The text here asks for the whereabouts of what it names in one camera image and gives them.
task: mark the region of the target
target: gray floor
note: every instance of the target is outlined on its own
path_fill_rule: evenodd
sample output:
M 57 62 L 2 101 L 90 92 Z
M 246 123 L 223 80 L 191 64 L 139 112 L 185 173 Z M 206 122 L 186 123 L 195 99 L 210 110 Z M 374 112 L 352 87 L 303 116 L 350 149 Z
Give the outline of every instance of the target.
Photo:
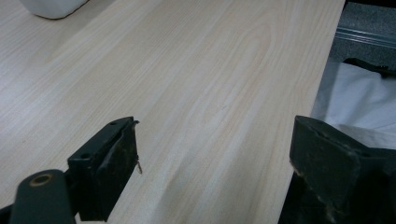
M 396 8 L 348 3 L 339 26 L 396 37 Z M 390 69 L 396 70 L 396 49 L 335 38 L 330 57 L 339 62 L 346 58 L 359 58 L 368 63 L 387 65 Z

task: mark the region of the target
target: light wood grain surface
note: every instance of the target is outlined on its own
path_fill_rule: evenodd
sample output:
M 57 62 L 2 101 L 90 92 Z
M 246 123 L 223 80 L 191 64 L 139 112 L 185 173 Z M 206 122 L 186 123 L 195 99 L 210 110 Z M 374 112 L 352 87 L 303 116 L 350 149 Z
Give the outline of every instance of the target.
M 64 20 L 0 2 L 0 206 L 113 119 L 144 173 L 109 223 L 276 223 L 343 0 L 91 0 Z

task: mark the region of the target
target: white cloth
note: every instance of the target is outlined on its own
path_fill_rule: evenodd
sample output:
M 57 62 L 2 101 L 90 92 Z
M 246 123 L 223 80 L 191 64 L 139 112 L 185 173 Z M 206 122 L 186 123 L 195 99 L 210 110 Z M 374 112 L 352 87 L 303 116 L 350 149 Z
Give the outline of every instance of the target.
M 329 59 L 311 117 L 368 147 L 396 149 L 396 78 Z

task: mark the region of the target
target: black object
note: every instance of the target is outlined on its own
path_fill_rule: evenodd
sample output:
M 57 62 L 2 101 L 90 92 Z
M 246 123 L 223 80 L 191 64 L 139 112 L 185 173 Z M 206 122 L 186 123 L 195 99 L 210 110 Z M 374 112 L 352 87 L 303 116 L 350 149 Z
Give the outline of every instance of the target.
M 0 224 L 107 221 L 138 164 L 133 117 L 108 123 L 68 160 L 69 170 L 25 178 L 13 205 L 0 210 Z
M 358 66 L 360 68 L 369 70 L 371 72 L 379 73 L 382 78 L 396 77 L 396 71 L 389 70 L 389 67 L 385 66 L 385 65 L 373 65 L 373 64 L 367 63 L 367 62 L 357 59 L 357 58 L 345 59 L 344 63 L 349 63 L 352 65 Z
M 346 0 L 346 3 L 348 2 L 373 5 L 378 7 L 396 7 L 396 1 L 394 0 Z
M 295 173 L 278 223 L 396 223 L 396 151 L 371 148 L 297 116 Z

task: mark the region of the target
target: metal rail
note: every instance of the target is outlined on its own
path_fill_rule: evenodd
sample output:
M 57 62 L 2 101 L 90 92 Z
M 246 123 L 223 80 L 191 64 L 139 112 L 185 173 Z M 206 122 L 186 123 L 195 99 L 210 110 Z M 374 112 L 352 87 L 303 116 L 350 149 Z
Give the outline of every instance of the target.
M 360 30 L 338 27 L 335 38 L 356 41 L 364 44 L 376 45 L 388 49 L 396 49 L 396 37 L 389 35 L 378 35 Z

